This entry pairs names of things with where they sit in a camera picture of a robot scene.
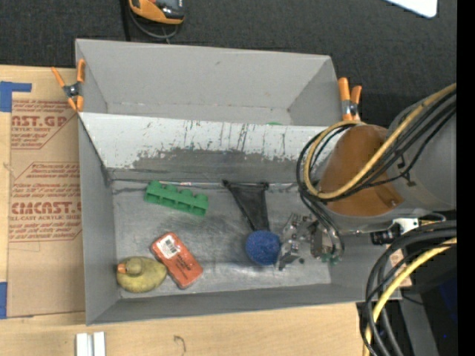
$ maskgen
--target gray box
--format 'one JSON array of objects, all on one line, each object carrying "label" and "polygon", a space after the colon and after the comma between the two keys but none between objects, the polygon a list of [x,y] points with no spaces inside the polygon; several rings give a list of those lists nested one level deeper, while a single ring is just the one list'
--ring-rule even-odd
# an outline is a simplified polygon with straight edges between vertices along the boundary
[{"label": "gray box", "polygon": [[[282,309],[363,300],[382,248],[345,237],[336,266],[314,259],[283,271],[251,263],[251,229],[222,180],[268,182],[270,228],[308,214],[295,163],[304,145],[340,117],[328,56],[77,40],[86,62],[79,114],[87,324]],[[145,202],[147,183],[186,186],[209,197],[205,217]],[[124,257],[175,232],[203,276],[180,290],[117,285]]]}]

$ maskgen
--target yellow rubber duck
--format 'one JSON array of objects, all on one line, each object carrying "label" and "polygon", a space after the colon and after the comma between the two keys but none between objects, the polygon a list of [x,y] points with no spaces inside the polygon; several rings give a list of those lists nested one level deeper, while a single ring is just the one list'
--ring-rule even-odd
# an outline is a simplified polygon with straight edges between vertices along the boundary
[{"label": "yellow rubber duck", "polygon": [[160,286],[166,267],[147,257],[129,257],[117,266],[117,282],[132,293],[145,293]]}]

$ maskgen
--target black plastic object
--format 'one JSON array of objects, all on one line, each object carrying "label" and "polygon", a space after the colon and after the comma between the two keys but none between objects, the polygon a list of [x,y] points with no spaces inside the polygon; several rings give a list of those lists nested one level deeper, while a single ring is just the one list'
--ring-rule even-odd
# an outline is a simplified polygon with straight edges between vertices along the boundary
[{"label": "black plastic object", "polygon": [[223,184],[231,191],[251,229],[270,231],[266,204],[266,190],[269,188],[269,183],[246,184],[223,181]]},{"label": "black plastic object", "polygon": [[371,232],[371,241],[374,245],[391,244],[402,233],[401,226],[395,222],[386,231]]}]

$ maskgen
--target cardboard sheet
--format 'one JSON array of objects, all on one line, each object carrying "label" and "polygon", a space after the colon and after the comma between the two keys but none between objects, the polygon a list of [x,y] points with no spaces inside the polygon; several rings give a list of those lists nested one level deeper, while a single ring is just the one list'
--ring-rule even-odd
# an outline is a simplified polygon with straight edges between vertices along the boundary
[{"label": "cardboard sheet", "polygon": [[[76,81],[75,70],[59,72]],[[32,84],[30,93],[13,93],[10,163],[2,169],[10,173],[7,316],[81,311],[77,116],[49,67],[1,66],[0,81]]]}]

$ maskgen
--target black cord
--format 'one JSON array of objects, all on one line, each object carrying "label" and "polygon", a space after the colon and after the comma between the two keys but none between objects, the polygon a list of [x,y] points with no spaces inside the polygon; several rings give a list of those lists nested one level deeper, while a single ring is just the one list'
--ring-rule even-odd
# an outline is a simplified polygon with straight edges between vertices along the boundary
[{"label": "black cord", "polygon": [[352,188],[350,189],[348,192],[345,192],[343,193],[342,195],[338,196],[338,197],[335,197],[335,198],[330,198],[328,200],[322,200],[322,201],[325,201],[325,202],[332,202],[332,201],[335,201],[335,200],[340,200],[340,199],[343,199],[345,197],[350,197],[351,195],[354,195],[356,194],[357,192],[365,189],[365,188],[372,188],[372,187],[376,187],[376,186],[379,186],[379,185],[384,185],[386,183],[389,183],[389,182],[392,182],[392,181],[395,181],[399,178],[402,178],[402,177],[405,177],[407,176],[407,174],[409,173],[409,171],[414,167],[414,165],[416,164],[416,161],[419,159],[419,157],[421,156],[424,148],[426,147],[426,145],[429,143],[429,141],[437,134],[437,132],[440,131],[440,129],[442,129],[442,127],[447,123],[447,121],[456,113],[456,110],[452,110],[448,116],[445,117],[444,121],[441,122],[437,128],[424,140],[424,142],[422,143],[421,147],[418,149],[416,155],[414,156],[414,158],[411,160],[410,164],[406,167],[406,169],[404,169],[398,176],[396,177],[392,177],[392,178],[388,178],[388,179],[385,179],[385,180],[382,180],[382,181],[378,181],[378,182],[373,182],[373,180],[377,179],[379,176],[381,176],[397,159],[399,159],[399,157],[401,156],[402,153],[404,153],[404,151],[407,150],[407,148],[409,148],[411,144],[408,144],[407,146],[405,146],[402,151],[397,154],[395,154],[393,160],[391,160],[386,166],[384,166],[382,169],[380,169],[377,173],[375,173],[374,175],[371,176],[371,178],[369,178],[366,182],[364,182],[362,185],[359,185],[355,188]]},{"label": "black cord", "polygon": [[[419,158],[421,152],[424,150],[425,146],[429,143],[429,141],[442,129],[442,127],[447,123],[447,121],[456,113],[456,102],[452,103],[451,105],[447,106],[442,112],[439,112],[429,123],[427,123],[423,128],[420,128],[419,131],[410,139],[409,142],[407,142],[403,148],[398,149],[397,151],[389,151],[387,152],[383,157],[382,161],[384,161],[384,158],[389,158],[390,160],[387,161],[383,166],[380,167],[379,170],[375,171],[374,174],[369,178],[368,180],[365,181],[365,183],[372,182],[375,180],[377,177],[379,177],[381,174],[383,174],[397,159],[401,157],[401,155],[408,149],[410,148],[423,134],[425,134],[430,128],[432,128],[440,119],[443,119],[442,122],[439,123],[439,125],[436,127],[434,131],[424,140],[422,146],[419,148],[417,154],[415,155],[413,161],[411,162],[411,165],[409,168],[413,167],[413,164],[415,161]],[[401,176],[407,173],[408,169],[406,171],[403,171],[401,173]]]},{"label": "black cord", "polygon": [[128,9],[128,13],[129,13],[129,16],[131,17],[132,22],[135,24],[135,26],[137,26],[137,28],[142,33],[146,34],[147,36],[150,36],[153,39],[158,39],[160,41],[168,41],[171,37],[175,36],[178,33],[178,30],[179,30],[179,27],[180,27],[179,25],[174,25],[174,29],[170,33],[166,33],[164,27],[162,27],[162,30],[164,32],[163,35],[152,33],[151,31],[145,29],[139,23],[139,21],[135,18],[135,15],[134,15],[134,13],[132,12],[132,10],[130,8]]},{"label": "black cord", "polygon": [[[453,237],[453,236],[456,235],[455,230],[452,231],[452,232],[446,232],[446,234],[448,234],[448,233],[451,233],[451,235],[446,236],[444,238],[449,238],[449,237]],[[407,257],[404,257],[402,260],[397,262],[397,264],[395,264],[394,267],[392,267],[391,270],[385,276],[383,276],[383,278],[381,279],[381,282],[379,282],[379,284],[373,289],[373,291],[367,295],[367,299],[365,300],[363,306],[361,307],[362,317],[361,317],[361,323],[360,323],[361,324],[360,325],[360,332],[361,332],[361,336],[363,337],[363,341],[364,341],[365,345],[368,347],[368,349],[370,350],[372,355],[377,356],[378,354],[376,353],[374,348],[367,342],[366,337],[364,336],[364,332],[366,331],[365,324],[370,326],[371,332],[373,334],[373,339],[376,342],[376,344],[378,345],[380,351],[383,352],[384,356],[390,356],[390,353],[388,352],[386,346],[384,345],[384,342],[383,342],[381,336],[379,335],[379,331],[376,328],[376,323],[373,320],[373,307],[372,307],[373,299],[379,295],[379,292],[383,289],[384,285],[386,285],[390,282],[390,280],[394,277],[394,274],[401,268],[401,266],[403,264],[409,263],[415,257],[419,256],[423,251],[427,251],[427,250],[432,249],[432,248],[440,248],[440,247],[452,248],[454,246],[456,246],[456,244],[450,244],[450,245],[436,244],[436,245],[432,245],[430,247],[426,247],[424,249],[419,249],[418,251],[413,252],[411,255],[409,255]],[[399,345],[397,344],[397,340],[394,337],[394,333],[392,332],[392,329],[391,329],[390,325],[387,326],[386,330],[387,330],[388,334],[392,334],[395,344],[397,345],[397,347],[399,347]]]},{"label": "black cord", "polygon": [[119,5],[120,5],[120,16],[122,18],[122,27],[124,28],[124,35],[125,35],[125,40],[127,42],[131,41],[131,32],[128,27],[128,22],[127,22],[127,17],[125,14],[125,10],[129,9],[127,7],[127,0],[119,0]]},{"label": "black cord", "polygon": [[[410,232],[407,232],[400,238],[396,239],[393,243],[390,244],[388,249],[386,250],[383,255],[380,256],[378,261],[376,261],[373,269],[370,272],[370,276],[368,277],[367,287],[366,287],[366,301],[363,306],[363,315],[361,317],[361,336],[363,337],[363,341],[367,348],[370,350],[372,355],[377,355],[371,345],[367,342],[366,337],[364,336],[364,318],[367,319],[367,325],[370,327],[371,332],[373,333],[373,338],[375,342],[384,349],[384,344],[382,343],[382,339],[379,336],[379,333],[376,328],[376,324],[373,321],[373,313],[371,308],[371,301],[372,299],[378,294],[378,292],[382,289],[382,287],[390,280],[390,278],[396,273],[402,263],[407,262],[409,259],[413,258],[414,255],[410,255],[405,257],[401,260],[396,266],[391,269],[391,271],[386,275],[386,277],[382,277],[382,273],[384,273],[384,268],[387,264],[387,261],[390,258],[390,255],[399,249],[405,248],[406,246],[414,243],[419,243],[425,240],[431,239],[443,239],[443,238],[450,238],[456,235],[456,220],[453,221],[446,221],[446,222],[438,222],[432,223],[428,225],[423,225],[421,227],[415,228]],[[376,279],[376,275],[379,276],[378,286],[373,289],[371,292],[371,287],[374,284]]]},{"label": "black cord", "polygon": [[[386,150],[386,153],[381,157],[381,159],[360,179],[357,186],[351,188],[350,190],[344,192],[337,197],[329,198],[329,199],[322,199],[318,198],[319,201],[322,202],[332,202],[336,200],[341,200],[345,197],[349,197],[351,195],[356,194],[360,190],[365,188],[375,187],[377,185],[383,185],[385,183],[392,182],[404,175],[407,175],[409,170],[415,165],[416,160],[420,157],[422,151],[424,150],[425,146],[429,143],[429,141],[436,135],[437,132],[443,127],[443,125],[456,113],[456,100],[452,102],[449,106],[445,107],[441,112],[439,112],[429,123],[426,123],[424,127],[420,128],[420,125],[430,117],[430,115],[435,112],[441,105],[445,104],[450,98],[452,98],[456,94],[456,91],[449,93],[447,96],[443,96],[439,101],[435,102],[432,106],[428,108],[428,110],[420,115],[420,117],[416,120],[416,122],[411,125],[395,142],[392,144],[390,148]],[[413,158],[410,165],[400,173],[400,175],[393,177],[391,179],[386,179],[384,181],[374,182],[371,183],[373,180],[378,178],[382,175],[395,161],[397,161],[400,156],[410,147],[413,145],[415,141],[417,141],[423,134],[425,134],[429,128],[434,126],[440,119],[443,119],[441,123],[436,127],[436,129],[429,135],[429,137],[424,141],[422,146],[419,148],[418,152],[416,153],[415,157]],[[409,139],[408,142],[404,144],[404,146],[397,151],[397,149],[402,143]]]},{"label": "black cord", "polygon": [[[335,128],[334,131],[329,133],[328,138],[325,140],[325,143],[323,146],[320,147],[318,153],[316,154],[314,160],[316,161],[317,158],[319,157],[320,153],[323,151],[325,146],[328,144],[328,142],[337,134],[341,133],[342,131],[345,131],[349,127],[352,127],[354,125],[344,125],[339,128]],[[300,191],[300,197],[302,202],[305,204],[305,206],[317,217],[317,219],[320,221],[320,223],[328,230],[331,231],[332,229],[335,229],[336,233],[338,234],[338,229],[333,222],[332,218],[325,212],[323,208],[321,208],[317,202],[313,199],[313,195],[308,193],[305,185],[302,183],[301,179],[301,163],[304,159],[304,156],[312,143],[321,135],[322,132],[316,134],[313,138],[311,138],[310,141],[304,146],[304,149],[300,153],[298,159],[297,159],[297,165],[296,165],[296,179],[297,179],[297,184],[298,184],[298,190]],[[342,238],[340,237],[341,241],[341,247],[344,248],[344,243]]]},{"label": "black cord", "polygon": [[[433,125],[437,121],[437,119],[436,120],[433,119],[431,121],[432,124],[429,124],[429,125],[426,124],[423,128],[421,128],[422,123],[426,121],[430,117],[430,115],[432,115],[437,109],[439,109],[442,105],[444,105],[454,95],[456,95],[456,90],[452,91],[446,96],[443,96],[437,102],[434,102],[424,113],[419,115],[417,120],[408,129],[406,129],[405,132],[398,137],[398,139],[396,139],[396,141],[391,145],[391,147],[389,147],[386,150],[386,153],[381,157],[381,159],[361,178],[361,182],[367,182],[366,179],[371,177],[374,173],[381,171],[379,169],[382,168],[385,163],[387,163],[388,159],[390,159],[391,163],[387,166],[386,169],[381,171],[379,175],[381,175],[384,171],[386,171],[389,168],[389,166],[392,165],[401,156],[401,154],[404,153],[404,151],[406,151],[417,139],[420,138],[422,134],[425,133],[425,131],[431,125]],[[456,100],[455,102],[452,102],[449,105],[449,107],[452,107],[455,104],[456,104]],[[442,113],[439,113],[437,115],[437,118],[440,119],[449,110],[450,108],[445,108]],[[409,139],[417,129],[419,129],[419,131],[416,132],[416,134],[412,138],[412,142],[410,144],[406,144],[403,150],[399,152],[400,154],[395,156],[394,155],[395,151],[393,149],[396,149],[400,146],[400,144],[403,144],[406,141],[406,139]]]},{"label": "black cord", "polygon": [[127,21],[127,14],[130,16],[132,22],[135,24],[135,26],[144,34],[147,36],[160,40],[160,41],[165,41],[167,43],[170,43],[169,39],[173,36],[175,36],[178,33],[178,30],[180,28],[179,25],[173,25],[174,29],[170,32],[167,33],[166,29],[164,26],[162,26],[162,31],[163,35],[153,33],[150,30],[147,30],[140,22],[135,18],[134,13],[132,12],[132,9],[128,6],[128,1],[127,0],[119,0],[120,3],[120,15],[122,17],[122,26],[124,28],[124,34],[125,34],[125,40],[127,42],[131,41],[131,34],[130,34],[130,29],[128,27],[128,21]]}]

